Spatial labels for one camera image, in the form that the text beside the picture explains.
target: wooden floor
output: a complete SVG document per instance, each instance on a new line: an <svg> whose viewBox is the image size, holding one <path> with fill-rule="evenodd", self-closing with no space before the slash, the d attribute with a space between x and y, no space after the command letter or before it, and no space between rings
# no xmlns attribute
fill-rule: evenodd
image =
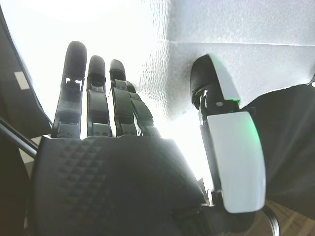
<svg viewBox="0 0 315 236"><path fill-rule="evenodd" d="M280 221L282 236L315 236L315 221L294 212L282 205L268 201L266 203ZM246 232L240 234L223 234L224 236L272 236L268 218L261 211L255 222Z"/></svg>

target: robotic hand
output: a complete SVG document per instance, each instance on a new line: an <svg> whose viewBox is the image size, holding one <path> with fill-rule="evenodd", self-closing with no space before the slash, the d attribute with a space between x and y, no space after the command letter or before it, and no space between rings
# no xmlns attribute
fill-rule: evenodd
<svg viewBox="0 0 315 236"><path fill-rule="evenodd" d="M104 60L91 58L87 138L80 140L86 60L85 46L71 42L52 135L42 138L31 177L33 235L212 236L231 228L230 213L264 206L259 137L212 56L194 63L190 82L215 186L210 206L175 143L160 137L118 60L111 63L106 96Z"/></svg>

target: white square marker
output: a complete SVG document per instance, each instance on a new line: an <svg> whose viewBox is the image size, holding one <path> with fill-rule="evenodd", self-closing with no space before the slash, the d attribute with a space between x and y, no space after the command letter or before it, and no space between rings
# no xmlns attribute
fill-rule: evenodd
<svg viewBox="0 0 315 236"><path fill-rule="evenodd" d="M30 89L29 83L26 80L22 71L14 72L15 78L19 83L21 90Z"/></svg>

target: white plastic panel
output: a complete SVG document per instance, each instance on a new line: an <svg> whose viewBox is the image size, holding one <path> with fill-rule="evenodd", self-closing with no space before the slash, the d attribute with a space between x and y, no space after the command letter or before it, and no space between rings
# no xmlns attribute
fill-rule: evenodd
<svg viewBox="0 0 315 236"><path fill-rule="evenodd" d="M250 114L222 114L207 120L225 209L230 213L260 210L265 204L265 163Z"/></svg>
<svg viewBox="0 0 315 236"><path fill-rule="evenodd" d="M198 113L190 103L189 76L198 57L211 53L221 60L242 106L271 90L308 83L315 73L313 0L0 0L0 4L51 119L67 46L82 41L88 58L103 57L107 71L110 60L122 61L155 124L186 148L184 155L197 176L205 153ZM183 127L173 125L178 123L186 126L185 135Z"/></svg>

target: white backdrop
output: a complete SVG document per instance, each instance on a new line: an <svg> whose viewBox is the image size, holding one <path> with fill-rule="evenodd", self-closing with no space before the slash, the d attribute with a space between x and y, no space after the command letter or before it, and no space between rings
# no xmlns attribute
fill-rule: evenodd
<svg viewBox="0 0 315 236"><path fill-rule="evenodd" d="M315 73L313 0L0 0L44 111L54 119L70 41L119 59L164 137L172 137L196 174L208 174L192 63L215 54L246 105L308 83Z"/></svg>

